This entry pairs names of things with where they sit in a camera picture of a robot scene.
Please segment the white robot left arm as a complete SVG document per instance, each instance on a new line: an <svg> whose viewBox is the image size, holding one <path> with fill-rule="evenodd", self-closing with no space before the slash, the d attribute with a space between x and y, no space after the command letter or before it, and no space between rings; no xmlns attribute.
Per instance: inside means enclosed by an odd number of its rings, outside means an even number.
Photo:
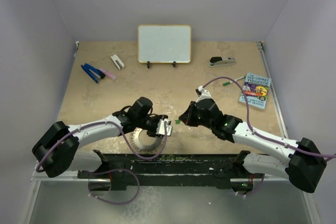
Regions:
<svg viewBox="0 0 336 224"><path fill-rule="evenodd" d="M70 168L80 148L109 137L125 137L137 128L166 141L172 133L171 120L168 115L152 112L152 101L140 97L100 120L78 125L53 123L32 148L38 162L36 172L57 177Z"/></svg>

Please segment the large metal key ring disc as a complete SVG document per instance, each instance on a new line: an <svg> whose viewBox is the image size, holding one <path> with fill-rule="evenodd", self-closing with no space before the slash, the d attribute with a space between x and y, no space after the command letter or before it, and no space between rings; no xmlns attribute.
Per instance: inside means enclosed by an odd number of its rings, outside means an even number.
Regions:
<svg viewBox="0 0 336 224"><path fill-rule="evenodd" d="M156 154L162 151L165 136L159 135L151 137L147 131L136 128L130 133L129 145L133 151L139 154Z"/></svg>

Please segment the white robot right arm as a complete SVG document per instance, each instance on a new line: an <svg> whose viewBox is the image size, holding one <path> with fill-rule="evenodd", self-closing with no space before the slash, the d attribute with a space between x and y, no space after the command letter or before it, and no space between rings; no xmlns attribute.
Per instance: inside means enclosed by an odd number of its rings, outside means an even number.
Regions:
<svg viewBox="0 0 336 224"><path fill-rule="evenodd" d="M251 152L238 155L233 166L238 177L250 173L274 175L289 180L302 191L313 193L327 166L312 140L304 137L297 141L258 132L248 122L223 114L213 99L192 101L178 119L190 127L206 127L220 140L261 151L260 155Z"/></svg>

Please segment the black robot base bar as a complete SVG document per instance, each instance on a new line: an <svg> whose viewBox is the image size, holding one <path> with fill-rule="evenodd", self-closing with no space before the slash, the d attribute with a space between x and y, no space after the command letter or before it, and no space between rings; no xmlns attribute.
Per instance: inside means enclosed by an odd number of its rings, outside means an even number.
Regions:
<svg viewBox="0 0 336 224"><path fill-rule="evenodd" d="M133 154L102 154L103 162L93 173L78 172L80 179L91 183L100 179L110 183L111 190L127 186L215 187L250 192L253 180L262 174L252 174L243 166L248 154L163 154L145 161Z"/></svg>

